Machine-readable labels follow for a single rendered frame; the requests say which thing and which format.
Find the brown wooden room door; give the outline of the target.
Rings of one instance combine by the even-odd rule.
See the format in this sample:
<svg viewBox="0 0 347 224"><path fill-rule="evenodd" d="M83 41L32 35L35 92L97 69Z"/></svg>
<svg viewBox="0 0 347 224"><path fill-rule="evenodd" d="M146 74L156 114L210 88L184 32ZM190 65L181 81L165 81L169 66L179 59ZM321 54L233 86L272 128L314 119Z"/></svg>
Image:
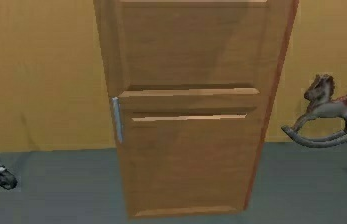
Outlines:
<svg viewBox="0 0 347 224"><path fill-rule="evenodd" d="M244 211L299 0L93 4L127 215Z"/></svg>

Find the grey rocking horse toy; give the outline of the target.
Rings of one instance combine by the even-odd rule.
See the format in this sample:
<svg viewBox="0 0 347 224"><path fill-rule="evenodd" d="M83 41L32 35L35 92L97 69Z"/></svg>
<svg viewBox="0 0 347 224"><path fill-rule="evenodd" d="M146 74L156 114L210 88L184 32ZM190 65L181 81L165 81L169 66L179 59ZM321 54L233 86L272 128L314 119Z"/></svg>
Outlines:
<svg viewBox="0 0 347 224"><path fill-rule="evenodd" d="M282 126L282 131L295 143L308 148L328 148L347 143L347 94L333 99L334 91L334 77L329 74L317 74L304 93L304 98L309 101L306 112L293 126ZM345 121L345 127L320 138L307 138L299 134L299 130L308 121L319 118L341 118Z"/></svg>

